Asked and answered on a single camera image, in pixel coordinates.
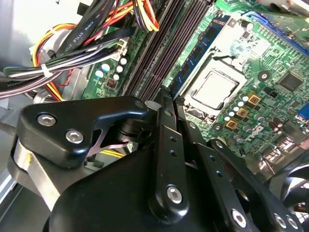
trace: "silver screw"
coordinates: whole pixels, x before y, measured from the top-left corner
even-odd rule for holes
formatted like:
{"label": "silver screw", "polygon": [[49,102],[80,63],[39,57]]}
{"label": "silver screw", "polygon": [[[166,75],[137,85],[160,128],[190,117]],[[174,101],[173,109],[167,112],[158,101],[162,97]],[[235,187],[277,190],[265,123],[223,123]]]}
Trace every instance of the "silver screw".
{"label": "silver screw", "polygon": [[216,141],[218,147],[223,148],[222,144],[219,141]]}
{"label": "silver screw", "polygon": [[172,116],[172,114],[170,113],[170,111],[168,109],[164,109],[164,113],[167,115],[167,116]]}
{"label": "silver screw", "polygon": [[144,108],[144,104],[140,101],[135,101],[135,105],[138,107],[138,108]]}
{"label": "silver screw", "polygon": [[56,124],[56,119],[51,115],[40,115],[38,116],[38,123],[46,127],[51,127]]}
{"label": "silver screw", "polygon": [[238,210],[236,209],[232,209],[232,217],[234,219],[234,221],[242,228],[245,228],[247,226],[247,222],[245,217],[238,212]]}
{"label": "silver screw", "polygon": [[278,215],[278,214],[274,214],[275,216],[275,220],[276,222],[282,227],[282,228],[286,228],[286,224],[284,222],[284,220]]}
{"label": "silver screw", "polygon": [[195,129],[197,126],[193,123],[193,122],[189,122],[190,127],[192,127],[193,129]]}
{"label": "silver screw", "polygon": [[169,199],[175,204],[180,204],[183,200],[183,196],[178,188],[170,186],[167,190]]}
{"label": "silver screw", "polygon": [[293,226],[293,228],[297,230],[298,226],[296,222],[289,215],[287,215],[286,217],[288,218],[288,222],[290,223],[290,225]]}
{"label": "silver screw", "polygon": [[84,136],[77,130],[70,130],[66,133],[66,139],[73,144],[80,144],[84,140]]}

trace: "black ram slot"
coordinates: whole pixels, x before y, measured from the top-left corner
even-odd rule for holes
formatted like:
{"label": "black ram slot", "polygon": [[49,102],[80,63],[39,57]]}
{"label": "black ram slot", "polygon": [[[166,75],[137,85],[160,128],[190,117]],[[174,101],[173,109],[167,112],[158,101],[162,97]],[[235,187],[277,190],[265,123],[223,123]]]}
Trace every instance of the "black ram slot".
{"label": "black ram slot", "polygon": [[159,59],[159,62],[155,65],[155,68],[152,70],[147,85],[139,95],[141,100],[151,100],[155,96],[160,85],[176,63],[181,52],[191,39],[194,31],[199,26],[208,8],[209,3],[204,0],[198,0],[191,3],[185,17],[183,17],[180,25],[177,27],[176,32],[170,40],[169,46],[166,48],[163,56]]}
{"label": "black ram slot", "polygon": [[134,95],[136,88],[144,77],[144,71],[146,71],[146,68],[151,65],[156,52],[158,51],[158,47],[160,47],[165,40],[168,31],[174,20],[177,18],[184,3],[184,0],[171,0],[165,5],[164,12],[160,17],[160,31],[152,33],[150,38],[147,39],[146,47],[143,53],[139,56],[137,65],[131,72],[129,80],[122,91],[122,95]]}

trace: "chip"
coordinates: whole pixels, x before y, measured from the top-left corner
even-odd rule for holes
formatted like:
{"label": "chip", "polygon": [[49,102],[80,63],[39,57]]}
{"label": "chip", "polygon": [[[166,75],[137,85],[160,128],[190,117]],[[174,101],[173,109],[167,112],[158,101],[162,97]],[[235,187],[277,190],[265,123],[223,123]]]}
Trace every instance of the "chip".
{"label": "chip", "polygon": [[292,104],[291,104],[291,107],[295,108],[299,105],[299,102],[297,101],[294,101]]}
{"label": "chip", "polygon": [[253,104],[253,105],[257,105],[260,102],[261,98],[257,95],[255,95],[254,93],[249,93],[249,100],[248,102]]}
{"label": "chip", "polygon": [[227,123],[226,123],[226,127],[227,128],[230,128],[232,130],[234,130],[236,127],[237,127],[238,123],[233,121],[233,120],[229,120]]}
{"label": "chip", "polygon": [[303,81],[293,75],[292,73],[287,73],[279,82],[278,84],[285,88],[286,90],[290,92],[294,92],[301,84]]}
{"label": "chip", "polygon": [[248,115],[249,111],[244,109],[244,108],[240,108],[238,111],[237,111],[237,115],[239,117],[246,117]]}

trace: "blue ram slot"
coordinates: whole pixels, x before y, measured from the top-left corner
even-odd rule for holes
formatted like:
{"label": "blue ram slot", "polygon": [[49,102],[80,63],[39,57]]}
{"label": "blue ram slot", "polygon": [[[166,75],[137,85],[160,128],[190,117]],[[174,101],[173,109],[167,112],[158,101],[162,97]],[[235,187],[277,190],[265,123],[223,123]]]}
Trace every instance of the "blue ram slot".
{"label": "blue ram slot", "polygon": [[289,45],[293,46],[296,48],[299,52],[303,53],[305,56],[309,57],[309,50],[301,46],[299,43],[294,41],[293,39],[290,39],[285,35],[285,33],[278,28],[276,28],[274,25],[271,24],[271,22],[260,15],[258,12],[255,11],[247,11],[242,14],[242,16],[249,17],[251,19],[256,20],[260,24],[262,24],[264,27],[268,28],[270,31],[272,31],[274,34],[276,34],[279,38],[282,40],[286,41]]}
{"label": "blue ram slot", "polygon": [[202,34],[202,37],[199,39],[198,43],[195,45],[182,68],[169,86],[173,98],[178,94],[181,87],[184,85],[188,77],[193,72],[194,68],[208,51],[209,47],[218,36],[222,28],[225,26],[229,18],[230,16],[228,15],[218,14],[210,22],[209,26],[205,30],[205,33]]}

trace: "cable tie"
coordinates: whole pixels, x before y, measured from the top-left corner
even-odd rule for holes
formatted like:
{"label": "cable tie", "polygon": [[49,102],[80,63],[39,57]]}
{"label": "cable tie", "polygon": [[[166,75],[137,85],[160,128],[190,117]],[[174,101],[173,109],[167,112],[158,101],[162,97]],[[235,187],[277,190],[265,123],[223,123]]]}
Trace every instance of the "cable tie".
{"label": "cable tie", "polygon": [[56,30],[54,30],[54,27],[51,27],[50,29],[49,29],[49,31],[51,32],[51,33],[53,33],[53,34],[55,34],[57,31]]}
{"label": "cable tie", "polygon": [[46,67],[46,64],[42,64],[41,65],[42,71],[44,73],[44,76],[46,78],[51,77],[53,74],[48,70],[48,68]]}

